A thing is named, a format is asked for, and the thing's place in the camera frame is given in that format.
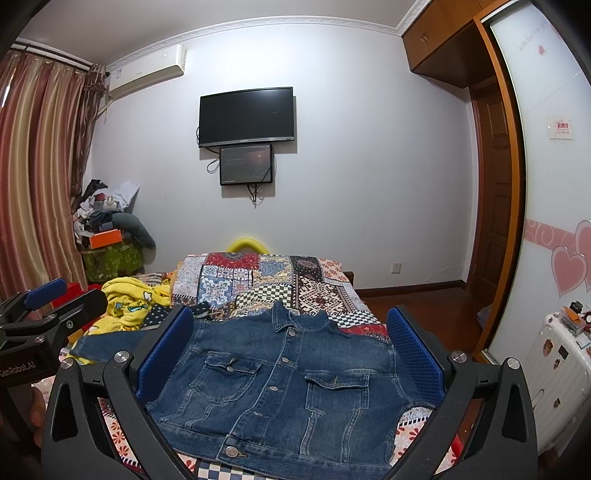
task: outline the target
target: ceiling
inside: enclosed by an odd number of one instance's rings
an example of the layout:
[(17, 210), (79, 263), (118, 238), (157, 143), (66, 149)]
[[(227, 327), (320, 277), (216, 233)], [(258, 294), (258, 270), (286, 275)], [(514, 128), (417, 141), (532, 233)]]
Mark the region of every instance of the ceiling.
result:
[(20, 37), (110, 64), (196, 28), (280, 15), (351, 18), (397, 27), (414, 0), (51, 0)]

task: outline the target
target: orange box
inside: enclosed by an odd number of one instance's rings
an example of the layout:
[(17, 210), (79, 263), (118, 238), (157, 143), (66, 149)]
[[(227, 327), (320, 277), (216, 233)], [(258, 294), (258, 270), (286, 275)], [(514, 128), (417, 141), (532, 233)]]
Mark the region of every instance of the orange box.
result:
[(123, 241), (121, 230), (107, 230), (90, 237), (90, 248), (100, 248)]

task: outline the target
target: green storage bin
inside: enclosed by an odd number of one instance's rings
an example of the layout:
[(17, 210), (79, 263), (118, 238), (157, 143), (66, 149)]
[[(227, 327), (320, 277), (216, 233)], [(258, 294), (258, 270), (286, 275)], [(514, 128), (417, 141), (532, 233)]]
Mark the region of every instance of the green storage bin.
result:
[(113, 278), (131, 276), (144, 266), (139, 247), (127, 241), (103, 248), (83, 250), (82, 261), (86, 278), (93, 283), (104, 283)]

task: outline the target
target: blue gripper pad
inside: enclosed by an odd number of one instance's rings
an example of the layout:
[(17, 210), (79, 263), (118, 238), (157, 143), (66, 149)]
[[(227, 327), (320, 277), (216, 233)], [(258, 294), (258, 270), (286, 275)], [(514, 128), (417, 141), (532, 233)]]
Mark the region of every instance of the blue gripper pad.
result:
[(66, 294), (68, 284), (63, 278), (56, 278), (51, 282), (37, 287), (35, 290), (31, 290), (27, 294), (27, 298), (23, 302), (25, 308), (29, 310), (37, 310), (47, 305), (49, 302), (61, 297)]
[(193, 336), (193, 313), (183, 308), (138, 370), (135, 396), (142, 405), (156, 400)]
[(445, 396), (443, 372), (397, 308), (386, 318), (388, 335), (423, 398), (439, 405)]

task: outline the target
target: crown molding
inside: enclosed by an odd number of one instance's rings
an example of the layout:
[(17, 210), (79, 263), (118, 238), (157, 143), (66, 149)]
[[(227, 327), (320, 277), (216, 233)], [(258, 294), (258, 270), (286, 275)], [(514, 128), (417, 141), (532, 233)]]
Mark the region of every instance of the crown molding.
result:
[(398, 26), (396, 27), (396, 31), (398, 35), (402, 36), (404, 32), (408, 30), (408, 27), (417, 19), (417, 17), (422, 13), (427, 5), (431, 3), (431, 0), (415, 0), (410, 10), (407, 12), (406, 15), (402, 18)]
[(204, 35), (211, 35), (213, 33), (225, 32), (228, 30), (236, 30), (238, 28), (249, 28), (249, 27), (260, 27), (263, 25), (285, 25), (285, 24), (307, 24), (307, 25), (335, 25), (338, 27), (350, 27), (360, 28), (362, 30), (371, 30), (374, 32), (386, 33), (388, 35), (400, 35), (397, 27), (389, 27), (387, 25), (381, 25), (372, 22), (366, 22), (363, 20), (353, 20), (350, 18), (336, 18), (336, 17), (312, 17), (308, 15), (297, 15), (291, 17), (262, 17), (262, 18), (249, 18), (246, 20), (236, 20), (233, 22), (221, 23), (218, 25), (211, 25), (210, 27), (198, 28), (191, 30), (174, 37), (166, 38), (159, 42), (148, 45), (147, 47), (141, 48), (129, 55), (126, 55), (122, 59), (119, 59), (110, 65), (107, 65), (107, 70), (112, 72), (113, 70), (143, 57), (148, 53), (161, 50), (162, 48), (170, 45), (175, 45), (192, 38), (203, 37)]

